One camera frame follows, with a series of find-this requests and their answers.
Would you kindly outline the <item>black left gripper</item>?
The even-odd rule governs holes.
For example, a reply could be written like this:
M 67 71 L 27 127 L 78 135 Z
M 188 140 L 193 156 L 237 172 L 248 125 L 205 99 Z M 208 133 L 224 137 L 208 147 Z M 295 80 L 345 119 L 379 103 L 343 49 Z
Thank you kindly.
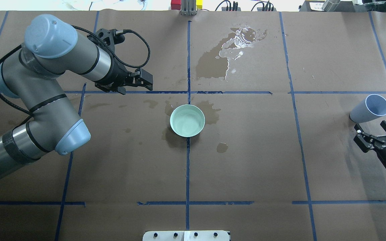
M 142 68 L 130 72 L 123 64 L 112 59 L 108 73 L 100 80 L 95 81 L 94 86 L 106 93 L 116 92 L 122 95 L 126 94 L 126 86 L 142 87 L 152 91 L 153 75 Z

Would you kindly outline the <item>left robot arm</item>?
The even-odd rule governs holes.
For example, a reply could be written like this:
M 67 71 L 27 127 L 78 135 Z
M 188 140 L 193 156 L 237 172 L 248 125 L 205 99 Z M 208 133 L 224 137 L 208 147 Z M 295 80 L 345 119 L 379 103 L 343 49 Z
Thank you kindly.
M 153 90 L 153 76 L 121 61 L 115 45 L 131 29 L 87 29 L 54 15 L 35 17 L 24 42 L 0 59 L 0 99 L 28 115 L 0 136 L 0 179 L 55 151 L 66 155 L 90 141 L 91 134 L 58 83 L 71 71 L 103 92 L 126 87 Z

